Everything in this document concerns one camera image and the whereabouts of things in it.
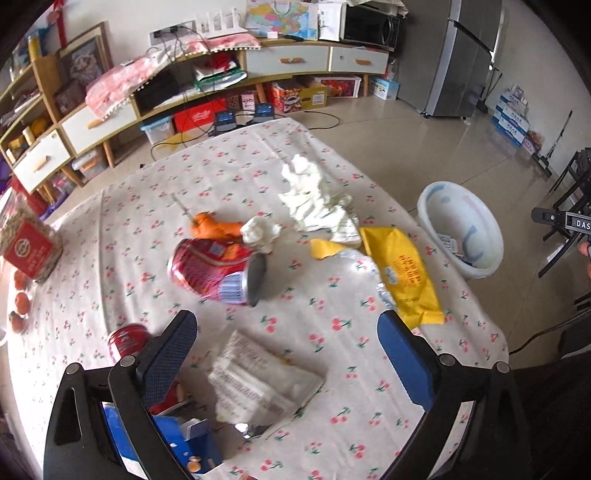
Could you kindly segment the person's right hand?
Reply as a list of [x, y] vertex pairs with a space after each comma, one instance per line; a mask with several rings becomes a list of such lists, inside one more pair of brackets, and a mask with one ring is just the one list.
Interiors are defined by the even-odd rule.
[[587, 277], [591, 279], [591, 243], [589, 241], [581, 242], [578, 251], [587, 260], [586, 273]]

